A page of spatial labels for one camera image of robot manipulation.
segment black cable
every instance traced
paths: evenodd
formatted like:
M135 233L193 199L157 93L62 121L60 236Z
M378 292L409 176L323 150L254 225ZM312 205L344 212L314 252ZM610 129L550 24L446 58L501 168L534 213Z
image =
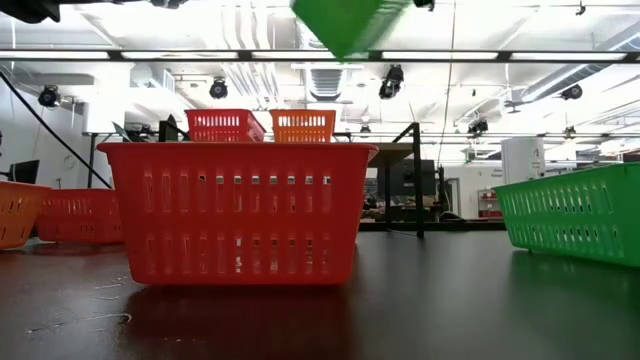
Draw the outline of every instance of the black cable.
M438 161L436 166L440 166L440 155L442 154L442 142L444 141L444 132L447 129L447 117L449 116L449 95L451 93L451 74L453 73L453 49L456 44L456 10L457 1L453 0L453 19L451 25L451 57L449 59L449 80L447 81L447 97L444 105L444 123L442 124L442 134L440 135L440 148L438 148Z
M84 161L84 159L82 157L80 157L80 155L75 152L75 150L73 150L71 148L71 146L69 146L66 142L64 142L64 140L62 140L62 138L60 138L60 136L58 136L58 134L56 134L53 129L51 129L49 127L49 125L47 125L46 122L44 122L44 120L42 120L42 117L40 117L38 115L38 113L36 113L35 110L33 110L33 108L31 107L31 105L29 105L29 103L27 102L27 100L25 100L25 98L20 94L20 92L18 91L18 89L16 89L15 86L13 86L13 84L11 83L11 81L9 81L9 79L7 78L7 76L4 74L4 72L0 71L0 78L2 78L2 81L4 81L5 84L7 84L7 86L9 87L9 89L11 90L11 92L18 98L18 100L20 100L20 102L22 103L22 105L24 105L27 110L29 110L29 112L31 113L31 115L33 115L33 117L36 118L36 120L38 120L38 122L45 128L47 129L47 131L49 132L49 134L51 134L51 136L53 136L56 140L58 140L58 142L60 144L62 144L62 146L64 146L67 150L69 150L69 152L76 157L76 159L80 160L80 162L82 163L82 165L86 166L87 169L89 169L89 172L91 172L93 175L95 175L98 180L102 181L102 183L109 189L111 189L111 185L109 185L108 182L106 182L102 176L100 176L100 174L98 174L98 172L96 172L91 165L89 165L89 163L87 163L86 161Z

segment black pole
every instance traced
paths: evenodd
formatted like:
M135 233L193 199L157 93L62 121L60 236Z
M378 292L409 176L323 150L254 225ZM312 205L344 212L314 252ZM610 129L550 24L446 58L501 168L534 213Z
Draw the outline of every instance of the black pole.
M391 164L389 159L384 162L384 221L387 230L391 229Z
M442 165L440 165L440 167L438 168L438 178L438 202L440 203L440 205L442 205L447 202L447 187L444 179L444 168L442 167ZM451 204L447 203L447 210L451 210Z
M166 120L160 120L160 128L158 133L158 142L167 142L167 124Z
M416 225L417 236L424 239L424 204L422 202L422 159L420 155L420 123L411 124L413 127L413 186L416 192Z
M93 156L96 152L96 138L98 134L91 134L91 149L89 149L89 166L93 169ZM89 178L87 179L87 189L91 189L93 184L93 173L89 171Z
M403 137L405 137L405 136L409 133L409 131L411 131L411 129L413 129L413 128L414 128L414 124L417 124L417 123L413 123L413 124L411 124L411 125L407 126L407 128L406 128L406 129L404 129L404 130L402 130L402 132L400 133L400 135L396 136L396 138L395 138L395 139L393 139L393 141L391 141L391 142L398 142L398 141L400 141Z

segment pipe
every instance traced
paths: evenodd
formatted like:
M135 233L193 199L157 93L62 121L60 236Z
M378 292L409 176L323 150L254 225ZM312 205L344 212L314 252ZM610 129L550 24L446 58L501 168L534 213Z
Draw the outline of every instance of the pipe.
M222 12L222 7L216 6L213 13L214 15L213 15L212 23L216 24L217 26L214 29L209 29L208 27L205 26L205 28L202 31L202 38L205 41L205 44L207 45L208 48L226 50L228 49L228 46L226 41L224 40L224 36L222 35L224 30L224 25L222 22L222 19L224 17ZM225 75L231 80L231 83L236 88L240 96L242 97L252 96L246 84L240 81L238 77L238 72L236 69L232 69L229 63L222 63L221 68L222 68L222 71L224 71Z
M640 22L613 36L596 48L596 51L638 51L640 50ZM611 64L567 65L551 73L522 92L522 101L534 102L556 94L594 74Z
M261 50L271 50L269 39L267 38L268 26L267 26L267 11L266 6L262 1L253 2L254 11L256 16L256 39L258 40L258 47ZM262 63L266 80L272 91L272 95L276 98L276 101L280 97L280 89L278 87L278 81L276 79L276 67L273 63Z
M229 48L240 49L240 43L238 42L236 31L236 8L228 6L226 7L226 14L223 18L224 32L223 37L227 42ZM231 67L233 70L237 69L238 77L247 84L247 88L250 93L258 100L258 105L262 108L266 108L264 98L260 96L260 88L256 83L255 78L251 75L248 64L233 64Z
M256 44L253 41L252 25L253 25L253 10L251 9L251 5L249 4L249 2L245 2L244 5L242 5L241 7L240 39L242 40L244 47L247 49L256 49ZM253 64L253 68L255 69L255 73L258 75L258 77L260 77L260 80L262 81L263 86L267 90L267 97L269 98L269 103L275 104L276 99L273 97L273 91L271 90L271 85L267 81L264 66L262 66L262 64ZM256 86L259 92L260 86L258 85L257 81L255 81L255 79L253 80L254 82L256 82Z
M509 44L511 44L512 41L514 41L518 36L520 36L520 34L524 31L524 29L526 29L528 24L531 22L531 20L533 18L535 18L538 14L540 14L540 6L539 5L537 5L534 8L534 12L532 12L529 15L523 17L522 19L520 19L515 24L513 31L510 31L509 32L510 35L506 39L504 39L502 42L500 42L500 45L498 45L497 49L498 50L503 50L504 48L509 46ZM458 119L453 121L453 125L457 124L458 121L471 116L474 112L476 112L478 109L480 109L480 107L482 107L487 102L489 102L489 101L491 101L493 99L500 99L503 96L507 95L509 93L509 91L511 90L511 89L509 89L509 78L508 78L509 74L508 74L508 70L507 69L505 69L505 74L506 74L506 77L507 77L507 88L506 89L497 92L492 97L484 99L483 101L479 102L477 105L472 107L471 109L467 110L467 112L464 115L462 115L460 118L458 118Z

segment plastic basket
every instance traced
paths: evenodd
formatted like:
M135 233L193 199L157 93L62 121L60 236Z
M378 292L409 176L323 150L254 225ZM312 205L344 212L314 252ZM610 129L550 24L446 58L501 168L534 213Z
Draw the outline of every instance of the plastic basket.
M335 110L271 110L277 143L329 143Z
M640 164L496 188L513 246L640 266Z
M53 190L36 220L44 241L122 242L122 224L114 190Z
M297 17L343 60L373 47L411 0L296 0Z
M23 246L51 188L0 181L0 249Z
M186 110L195 142L262 142L265 130L249 110Z
M367 162L376 147L105 143L98 149L113 169L137 282L349 278Z

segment metal frame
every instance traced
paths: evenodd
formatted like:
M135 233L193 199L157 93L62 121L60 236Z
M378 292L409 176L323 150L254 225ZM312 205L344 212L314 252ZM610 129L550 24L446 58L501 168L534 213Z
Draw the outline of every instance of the metal frame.
M351 63L638 64L640 51L371 50ZM0 61L37 62L336 62L324 50L0 49Z
M172 128L177 131L184 137L184 141L191 140L188 132L178 128L175 124L169 122L168 120L160 120L159 131L158 131L158 142L167 142L167 128Z
M416 174L422 174L422 157L420 154L420 123L413 123L407 126L400 135L398 135L392 142L397 143L405 136L411 135L412 147L413 147L413 171ZM387 162L384 165L384 201L385 201L385 223L387 229L391 230L391 167ZM420 239L424 239L424 203L422 202L422 179L420 181L414 181L413 188L415 190L416 197L416 236Z
M98 137L97 133L91 134L91 150L89 150L89 166L93 167L93 158L96 153L96 138ZM87 189L91 189L93 185L93 174L89 171L89 176L87 177Z

